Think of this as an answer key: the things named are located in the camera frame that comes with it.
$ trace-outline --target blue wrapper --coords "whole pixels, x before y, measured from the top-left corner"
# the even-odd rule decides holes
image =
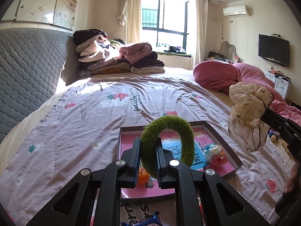
[[[160,212],[158,211],[155,211],[152,218],[150,219],[147,219],[146,221],[144,222],[141,222],[141,223],[138,223],[138,224],[134,224],[135,226],[148,226],[148,225],[151,225],[151,224],[157,224],[158,226],[163,226],[159,219],[157,218],[157,216],[159,215]],[[130,226],[129,224],[127,223],[121,223],[121,226]]]

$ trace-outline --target television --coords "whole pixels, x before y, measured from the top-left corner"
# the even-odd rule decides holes
[[[260,34],[258,56],[288,67],[290,63],[290,42],[279,37]]]

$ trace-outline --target metal screw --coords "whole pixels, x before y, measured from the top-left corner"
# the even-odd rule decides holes
[[[118,161],[116,161],[116,165],[117,166],[123,166],[125,164],[125,161],[124,160],[118,160]]]
[[[207,175],[209,175],[209,176],[213,176],[213,175],[215,174],[215,170],[209,168],[209,169],[206,170],[206,173],[207,173]]]
[[[173,167],[176,167],[176,166],[178,166],[179,164],[180,164],[180,162],[177,161],[177,160],[172,160],[172,161],[170,161],[170,165],[173,166]]]
[[[82,171],[80,172],[81,175],[86,176],[90,173],[90,171],[88,169],[82,169]]]

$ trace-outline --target green fuzzy ring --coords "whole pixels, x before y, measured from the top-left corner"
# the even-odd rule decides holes
[[[142,166],[154,178],[157,178],[155,143],[159,134],[165,129],[174,130],[180,135],[182,144],[181,162],[191,167],[195,156],[193,131],[187,121],[172,115],[162,116],[154,120],[144,129],[141,135]]]

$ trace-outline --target plastic bag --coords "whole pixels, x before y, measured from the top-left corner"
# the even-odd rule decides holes
[[[254,152],[266,142],[269,126],[261,121],[273,95],[258,84],[239,82],[229,88],[230,99],[236,104],[230,111],[228,130],[245,151]]]

